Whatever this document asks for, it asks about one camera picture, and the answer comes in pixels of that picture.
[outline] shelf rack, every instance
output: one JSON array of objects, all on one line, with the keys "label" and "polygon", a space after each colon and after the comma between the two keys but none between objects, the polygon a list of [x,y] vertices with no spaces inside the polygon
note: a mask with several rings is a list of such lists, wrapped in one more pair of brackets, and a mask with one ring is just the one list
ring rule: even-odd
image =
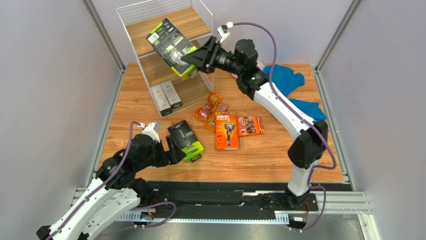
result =
[{"label": "shelf rack", "polygon": [[199,48],[199,41],[205,42],[213,31],[213,15],[202,1],[147,0],[120,7],[117,12],[143,78],[150,88],[151,96],[153,96],[151,87],[172,81],[182,100],[182,106],[173,108],[172,114],[208,98],[210,91],[213,91],[213,74],[199,73],[193,78],[182,80],[145,38],[164,18],[168,18],[186,38]]}]

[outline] white box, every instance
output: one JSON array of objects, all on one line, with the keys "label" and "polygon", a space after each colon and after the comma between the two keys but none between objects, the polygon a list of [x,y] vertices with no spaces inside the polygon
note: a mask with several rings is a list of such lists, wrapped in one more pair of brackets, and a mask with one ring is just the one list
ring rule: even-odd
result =
[{"label": "white box", "polygon": [[182,106],[182,100],[176,92],[175,87],[173,86],[172,81],[166,81],[160,84],[164,94],[168,100],[168,103],[172,108],[177,108]]},{"label": "white box", "polygon": [[151,92],[154,97],[154,101],[157,105],[158,110],[162,116],[166,116],[172,113],[172,107],[167,101],[167,97],[164,94],[164,91],[161,85],[156,85],[151,87]]}]

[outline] white connector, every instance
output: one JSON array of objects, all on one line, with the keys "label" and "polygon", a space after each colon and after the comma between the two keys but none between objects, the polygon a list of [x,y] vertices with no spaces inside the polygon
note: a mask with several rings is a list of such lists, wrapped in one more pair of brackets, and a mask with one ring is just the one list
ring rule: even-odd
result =
[{"label": "white connector", "polygon": [[160,130],[160,124],[157,121],[153,121],[143,128],[142,134],[150,136],[154,140],[154,142],[159,143],[160,142],[160,137],[158,135],[159,130]]},{"label": "white connector", "polygon": [[217,28],[217,33],[219,33],[219,37],[220,37],[220,44],[222,46],[225,46],[228,41],[229,41],[229,35],[231,34],[229,29],[231,29],[234,26],[234,24],[229,21],[226,23],[226,25],[222,25],[220,27]]},{"label": "white connector", "polygon": [[142,130],[144,130],[144,129],[145,129],[145,127],[146,127],[146,126],[145,126],[145,124],[144,124],[143,122],[139,122],[139,124],[140,124],[140,125],[139,125],[139,126],[137,126],[137,128],[138,128],[138,129],[142,129]]}]

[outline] green and black box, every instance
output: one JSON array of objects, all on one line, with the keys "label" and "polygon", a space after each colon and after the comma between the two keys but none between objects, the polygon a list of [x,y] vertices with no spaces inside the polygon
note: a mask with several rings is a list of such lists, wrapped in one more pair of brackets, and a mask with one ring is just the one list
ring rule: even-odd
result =
[{"label": "green and black box", "polygon": [[185,54],[197,50],[169,19],[164,20],[152,30],[146,39],[171,69],[183,80],[196,70],[196,66],[181,60]]},{"label": "green and black box", "polygon": [[182,120],[168,127],[171,139],[177,147],[186,154],[185,163],[195,162],[204,154],[204,147],[186,120]]}]

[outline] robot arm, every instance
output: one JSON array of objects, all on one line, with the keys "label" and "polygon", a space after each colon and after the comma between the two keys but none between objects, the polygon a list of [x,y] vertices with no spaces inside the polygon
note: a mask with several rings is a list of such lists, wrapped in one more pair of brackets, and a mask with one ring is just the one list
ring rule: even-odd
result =
[{"label": "robot arm", "polygon": [[[135,179],[136,173],[149,166],[158,168],[177,164],[185,153],[178,149],[170,136],[166,136],[169,151],[164,150],[157,133],[160,128],[157,122],[147,126],[141,124],[141,127],[142,134],[137,134],[131,140],[127,158],[117,174],[104,187],[92,193],[116,171],[125,149],[103,162],[87,191],[60,220],[37,231],[40,240],[93,240],[123,213],[152,203],[153,189],[142,178]],[[123,193],[105,205],[121,189],[124,189]]]},{"label": "robot arm", "polygon": [[[181,58],[182,61],[197,66],[201,72],[206,74],[213,73],[218,68],[237,75],[236,83],[240,91],[265,107],[288,130],[294,139],[293,145],[288,150],[293,169],[286,189],[285,203],[291,208],[298,208],[304,204],[310,192],[308,179],[312,167],[318,163],[326,148],[314,130],[300,121],[275,96],[268,76],[257,67],[257,59],[258,52],[252,40],[237,41],[234,53],[232,53],[226,52],[214,36],[210,37],[200,49]],[[304,116],[305,120],[312,123],[327,140],[328,125],[325,121],[315,122],[294,106],[282,93],[278,92],[278,94],[297,113]]]}]

